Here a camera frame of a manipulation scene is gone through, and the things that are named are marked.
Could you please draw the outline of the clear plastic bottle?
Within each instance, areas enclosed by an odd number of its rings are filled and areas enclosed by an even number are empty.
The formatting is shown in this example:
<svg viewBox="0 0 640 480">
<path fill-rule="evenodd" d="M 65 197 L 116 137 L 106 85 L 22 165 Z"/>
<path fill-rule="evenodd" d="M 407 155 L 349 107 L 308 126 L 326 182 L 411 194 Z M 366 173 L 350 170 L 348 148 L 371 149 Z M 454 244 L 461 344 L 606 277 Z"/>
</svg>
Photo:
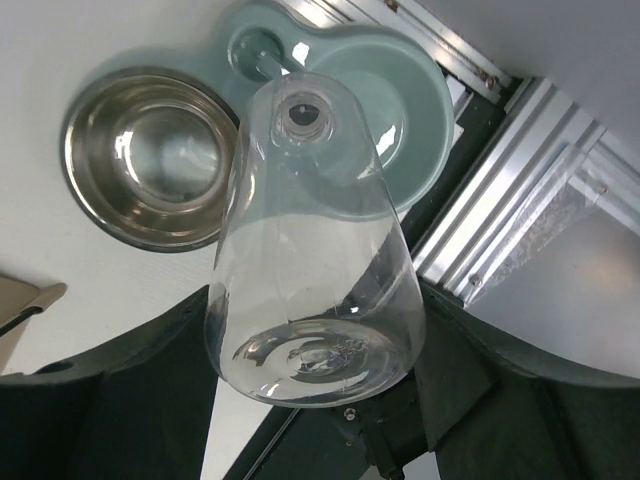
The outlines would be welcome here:
<svg viewBox="0 0 640 480">
<path fill-rule="evenodd" d="M 402 380 L 425 342 L 416 273 L 361 110 L 275 79 L 251 99 L 229 177 L 205 338 L 218 375 L 262 403 L 318 408 Z"/>
</svg>

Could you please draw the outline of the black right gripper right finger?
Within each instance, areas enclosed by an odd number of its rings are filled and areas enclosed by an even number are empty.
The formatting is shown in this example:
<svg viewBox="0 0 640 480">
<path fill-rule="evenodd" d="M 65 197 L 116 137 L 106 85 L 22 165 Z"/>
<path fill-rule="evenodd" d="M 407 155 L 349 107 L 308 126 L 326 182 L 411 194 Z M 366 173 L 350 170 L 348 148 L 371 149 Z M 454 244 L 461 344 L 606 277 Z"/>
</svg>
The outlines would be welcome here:
<svg viewBox="0 0 640 480">
<path fill-rule="evenodd" d="M 546 352 L 420 288 L 415 375 L 441 478 L 638 478 L 638 379 Z"/>
</svg>

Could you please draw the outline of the beige fabric pet tent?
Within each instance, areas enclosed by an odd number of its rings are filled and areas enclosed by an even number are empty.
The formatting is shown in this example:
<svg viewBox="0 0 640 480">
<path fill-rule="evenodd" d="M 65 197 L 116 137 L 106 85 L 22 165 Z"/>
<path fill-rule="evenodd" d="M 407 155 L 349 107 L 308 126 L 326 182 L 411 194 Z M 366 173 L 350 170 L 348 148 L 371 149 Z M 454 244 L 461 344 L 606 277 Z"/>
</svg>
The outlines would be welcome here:
<svg viewBox="0 0 640 480">
<path fill-rule="evenodd" d="M 1 276 L 1 335 L 4 336 L 46 311 L 67 292 L 65 283 L 39 288 L 28 282 Z"/>
</svg>

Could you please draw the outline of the steel pet bowl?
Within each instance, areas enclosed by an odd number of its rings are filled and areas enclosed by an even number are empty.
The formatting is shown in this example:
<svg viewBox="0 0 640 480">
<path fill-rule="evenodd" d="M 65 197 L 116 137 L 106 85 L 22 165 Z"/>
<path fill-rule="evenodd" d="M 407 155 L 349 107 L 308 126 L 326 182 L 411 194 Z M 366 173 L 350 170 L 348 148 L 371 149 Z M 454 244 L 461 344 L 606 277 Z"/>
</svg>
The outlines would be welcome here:
<svg viewBox="0 0 640 480">
<path fill-rule="evenodd" d="M 114 239 L 155 253 L 194 251 L 219 237 L 239 125 L 193 77 L 115 70 L 69 103 L 61 172 L 78 207 Z"/>
</svg>

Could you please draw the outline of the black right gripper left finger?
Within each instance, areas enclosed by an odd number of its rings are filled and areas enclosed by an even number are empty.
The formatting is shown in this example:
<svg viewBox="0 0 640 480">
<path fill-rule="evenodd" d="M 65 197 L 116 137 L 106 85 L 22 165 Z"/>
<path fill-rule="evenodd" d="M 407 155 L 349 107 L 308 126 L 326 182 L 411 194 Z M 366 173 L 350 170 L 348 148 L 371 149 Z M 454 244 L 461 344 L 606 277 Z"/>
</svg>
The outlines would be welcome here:
<svg viewBox="0 0 640 480">
<path fill-rule="evenodd" d="M 2 478 L 199 478 L 217 386 L 207 293 L 32 374 L 3 376 Z"/>
</svg>

